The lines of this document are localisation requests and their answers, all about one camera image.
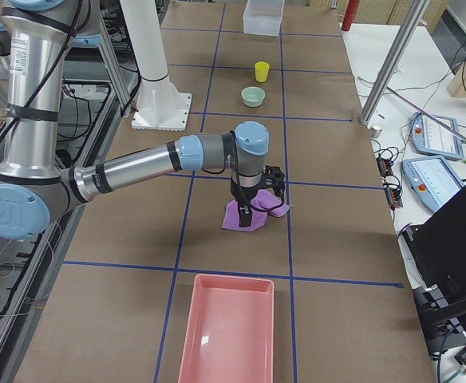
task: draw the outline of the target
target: black strap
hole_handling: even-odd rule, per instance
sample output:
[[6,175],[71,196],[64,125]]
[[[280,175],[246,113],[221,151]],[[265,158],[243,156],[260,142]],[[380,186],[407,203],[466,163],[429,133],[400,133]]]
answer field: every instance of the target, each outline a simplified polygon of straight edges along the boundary
[[93,178],[95,187],[100,193],[107,194],[113,192],[113,188],[111,188],[111,185],[109,185],[107,177],[105,176],[104,164],[98,164],[95,166],[95,174],[93,174],[91,178]]
[[142,78],[142,79],[145,80],[145,81],[158,82],[158,81],[162,81],[164,78],[166,78],[167,76],[169,76],[169,73],[166,74],[164,77],[158,78],[158,79],[156,79],[156,80],[150,80],[149,78],[145,78],[145,77],[143,77],[142,75],[139,75],[139,76],[140,76],[140,78]]
[[71,168],[68,172],[68,181],[70,182],[73,195],[75,195],[75,197],[82,203],[88,203],[88,200],[82,196],[81,191],[77,186],[77,181],[75,180],[75,168]]
[[8,104],[4,110],[7,117],[25,118],[33,121],[59,121],[59,112],[52,112],[50,110],[24,108],[23,106],[13,104]]
[[25,178],[25,177],[12,177],[12,176],[5,176],[0,173],[0,181],[6,182],[8,184],[15,184],[15,185],[31,185],[31,186],[38,186],[38,185],[54,185],[59,184],[61,182],[61,177],[54,177],[54,178]]
[[44,26],[51,26],[56,30],[60,30],[61,32],[65,32],[66,34],[70,34],[71,36],[75,36],[75,30],[71,30],[70,26],[54,20],[53,18],[47,18],[42,14],[37,14],[34,12],[30,12],[28,10],[20,10],[18,8],[9,8],[4,7],[2,8],[2,16],[13,16],[16,18],[24,18],[26,20],[30,20],[32,22],[37,22],[38,24],[43,24]]
[[233,142],[234,138],[231,133],[221,134],[223,138],[223,148],[224,148],[224,163],[226,168],[234,168],[235,164],[235,143]]
[[175,169],[175,172],[182,170],[180,158],[178,157],[178,152],[176,151],[175,141],[168,142],[166,146],[168,147],[169,158],[171,159],[172,168]]

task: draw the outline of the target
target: small white object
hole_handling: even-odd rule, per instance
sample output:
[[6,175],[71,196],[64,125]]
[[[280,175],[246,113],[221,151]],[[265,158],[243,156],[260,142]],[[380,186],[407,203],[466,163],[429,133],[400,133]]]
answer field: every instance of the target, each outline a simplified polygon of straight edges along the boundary
[[243,32],[278,36],[284,0],[249,0],[243,12]]
[[382,127],[379,124],[373,124],[369,127],[369,136],[371,138],[378,138],[382,133]]

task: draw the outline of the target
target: blue tape line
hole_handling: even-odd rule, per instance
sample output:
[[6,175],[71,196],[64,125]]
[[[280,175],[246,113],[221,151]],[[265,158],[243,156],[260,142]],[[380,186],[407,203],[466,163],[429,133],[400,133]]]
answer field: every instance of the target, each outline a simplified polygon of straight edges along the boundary
[[373,282],[373,281],[357,281],[350,279],[333,279],[333,278],[312,278],[312,277],[294,277],[295,281],[302,282],[324,282],[324,283],[340,283],[345,285],[362,285],[362,286],[384,286],[384,287],[396,287],[403,289],[403,283],[395,282]]
[[[168,28],[161,27],[162,30],[181,30],[181,31],[195,31],[195,32],[222,32],[227,34],[243,34],[242,30],[223,30],[219,28],[218,30],[206,30],[202,28]],[[279,36],[314,36],[318,38],[342,38],[340,34],[284,34],[280,33]]]
[[168,64],[168,66],[183,66],[185,68],[213,68],[210,65],[198,65],[198,64]]
[[320,184],[315,182],[299,182],[289,181],[291,185],[305,185],[305,186],[323,186],[326,188],[348,188],[348,189],[368,189],[368,190],[384,190],[382,186],[362,186],[362,185],[343,185],[343,184]]
[[159,380],[160,364],[162,362],[162,353],[164,352],[164,345],[166,342],[166,333],[168,332],[169,314],[171,312],[172,296],[175,293],[176,272],[172,273],[171,289],[169,291],[168,305],[166,307],[166,314],[164,317],[164,325],[162,326],[162,336],[160,337],[159,353],[156,357],[155,374],[153,375],[153,383]]
[[176,277],[178,275],[178,265],[180,264],[180,256],[181,256],[181,253],[182,253],[182,247],[184,245],[185,228],[187,226],[188,211],[189,211],[189,208],[191,206],[192,187],[193,186],[194,186],[194,178],[192,177],[191,178],[191,184],[189,185],[189,188],[188,188],[187,203],[185,205],[184,221],[182,222],[182,229],[180,231],[180,241],[178,242],[178,250],[176,252],[175,267],[174,267],[173,272],[172,272],[171,289],[169,290],[168,305],[166,307],[164,325],[162,327],[162,335],[160,337],[159,353],[157,354],[155,374],[153,376],[153,383],[157,383],[157,381],[159,379],[160,364],[162,362],[162,354],[164,352],[166,333],[168,332],[169,315],[171,313],[171,307],[172,307],[172,297],[173,297],[174,292],[175,292]]
[[[279,36],[279,44],[281,50],[281,90],[282,90],[282,131],[284,143],[284,162],[286,169],[286,180],[290,178],[289,173],[289,158],[288,158],[288,144],[286,134],[286,94],[284,86],[284,50],[282,46],[282,36]],[[290,204],[290,187],[286,188],[286,203]],[[291,235],[291,212],[286,213],[286,231],[288,236],[288,269],[290,271],[290,316],[291,316],[291,349],[292,349],[292,363],[294,368],[294,383],[298,383],[298,359],[297,359],[297,328],[295,325],[295,296],[294,296],[294,260],[293,260],[293,241]]]
[[316,70],[316,69],[284,69],[283,72],[352,74],[352,72],[338,72],[338,71],[335,71],[335,70]]
[[194,31],[194,32],[220,32],[219,30],[204,30],[200,28],[168,28],[168,27],[160,27],[161,30],[181,30],[181,31]]
[[201,269],[178,269],[180,273],[193,273],[193,274],[218,274],[218,275],[229,275],[231,277],[248,277],[248,278],[268,278],[268,279],[283,279],[289,280],[290,277],[286,275],[276,274],[258,274],[258,273],[243,273],[241,271],[216,271],[216,270],[201,270]]
[[201,120],[201,129],[199,130],[200,132],[204,131],[204,124],[205,124],[206,119],[207,119],[208,101],[210,100],[211,85],[212,85],[213,79],[214,79],[215,63],[217,62],[217,54],[219,52],[220,30],[221,30],[221,28],[223,26],[225,10],[226,10],[226,6],[223,5],[223,13],[222,13],[222,15],[220,17],[219,31],[217,33],[217,41],[215,42],[214,60],[212,62],[212,68],[211,68],[211,72],[210,72],[210,81],[208,82],[207,98],[205,99],[205,102],[204,102],[204,111],[203,111],[204,115],[203,115],[203,119]]
[[203,114],[206,116],[225,117],[248,117],[248,118],[273,118],[275,120],[310,120],[310,121],[331,121],[331,122],[352,122],[352,119],[344,118],[321,118],[321,117],[288,117],[288,116],[262,116],[258,114],[237,114],[237,113],[214,113],[214,112],[190,112],[189,114]]
[[311,120],[311,121],[337,121],[352,122],[351,118],[324,118],[324,117],[285,117],[287,120]]
[[[223,5],[223,14],[220,19],[220,27],[223,25],[223,20],[224,20],[224,12],[226,10],[226,6]],[[215,65],[215,60],[217,58],[217,50],[219,48],[219,39],[220,39],[220,32],[217,35],[217,42],[215,44],[215,53],[214,53],[214,61],[213,65]],[[211,83],[213,79],[213,74],[214,74],[214,69],[211,69],[210,73],[210,82],[208,83],[208,91],[207,91],[207,98],[204,103],[204,115],[203,115],[203,120],[201,121],[201,129],[200,132],[203,131],[204,128],[204,122],[206,119],[206,111],[208,107],[208,100],[210,98],[210,90],[211,90]],[[159,379],[159,374],[160,374],[160,364],[162,362],[162,354],[164,352],[164,346],[165,346],[165,339],[166,339],[166,333],[168,331],[168,323],[169,323],[169,316],[171,313],[171,307],[172,307],[172,297],[175,292],[175,285],[176,285],[176,277],[178,275],[178,266],[180,264],[180,257],[182,253],[182,247],[184,245],[184,236],[185,236],[185,229],[187,226],[187,220],[188,220],[188,211],[191,206],[191,198],[192,198],[192,189],[194,187],[194,179],[195,179],[195,172],[192,172],[192,177],[191,177],[191,184],[188,189],[188,195],[187,195],[187,204],[185,206],[185,213],[184,213],[184,221],[182,223],[182,230],[180,232],[180,241],[178,242],[178,251],[176,252],[176,261],[175,261],[175,270],[172,275],[172,280],[171,280],[171,289],[169,291],[169,298],[168,298],[168,306],[166,309],[166,315],[164,319],[164,327],[162,329],[162,336],[160,338],[160,346],[159,346],[159,353],[157,355],[157,361],[156,361],[156,368],[155,368],[155,374],[153,376],[153,383],[157,383]]]
[[[288,160],[285,157],[285,166],[288,166]],[[167,177],[180,177],[180,178],[192,178],[192,176],[188,174],[178,174],[178,173],[169,173],[165,174],[164,176]],[[202,180],[221,180],[221,181],[228,181],[230,177],[220,177],[220,176],[199,176],[195,175],[194,178],[199,178]],[[288,178],[288,170],[286,168],[286,178]],[[363,185],[344,185],[344,184],[322,184],[318,182],[302,182],[302,181],[289,181],[286,180],[286,185],[303,185],[303,186],[316,186],[320,188],[346,188],[346,189],[365,189],[365,190],[384,190],[382,186],[363,186]],[[290,201],[290,192],[286,191],[287,202]]]
[[257,114],[236,114],[236,113],[211,113],[205,112],[208,116],[229,116],[229,117],[249,117],[249,118],[275,118],[276,120],[282,120],[281,116],[260,116]]
[[302,282],[318,282],[318,283],[341,283],[345,285],[362,285],[362,286],[381,286],[381,287],[398,287],[405,288],[403,283],[398,282],[377,282],[377,281],[361,281],[356,279],[334,279],[334,278],[315,278],[315,277],[290,277],[288,275],[279,274],[257,274],[247,273],[241,271],[221,271],[221,270],[202,270],[202,269],[188,269],[181,267],[158,267],[158,266],[145,266],[145,265],[132,265],[123,263],[102,263],[102,262],[89,262],[89,261],[64,261],[65,265],[77,265],[88,267],[111,267],[117,269],[134,269],[134,270],[150,270],[150,271],[166,271],[170,273],[193,273],[193,274],[217,274],[217,275],[232,275],[238,277],[249,278],[269,278],[269,279],[282,279],[302,281]]
[[132,264],[123,264],[123,263],[103,263],[103,262],[87,262],[87,261],[64,261],[63,263],[65,265],[78,265],[78,266],[91,266],[91,267],[114,267],[117,269],[174,271],[172,267],[132,265]]
[[316,38],[342,38],[340,34],[282,34],[283,36],[313,36]]
[[[197,65],[197,64],[168,64],[168,66],[181,66],[184,68],[217,68],[217,69],[233,69],[233,70],[252,70],[247,66],[223,66],[223,65]],[[271,68],[277,72],[297,72],[297,73],[329,73],[329,74],[352,74],[352,72],[338,72],[335,70],[318,70],[318,69],[281,69]]]

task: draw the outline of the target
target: clear plastic container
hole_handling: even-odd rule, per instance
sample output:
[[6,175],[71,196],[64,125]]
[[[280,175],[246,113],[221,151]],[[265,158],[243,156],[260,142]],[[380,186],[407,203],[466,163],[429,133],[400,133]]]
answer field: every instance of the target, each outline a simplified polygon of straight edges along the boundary
[[243,12],[243,32],[278,36],[284,0],[249,0]]

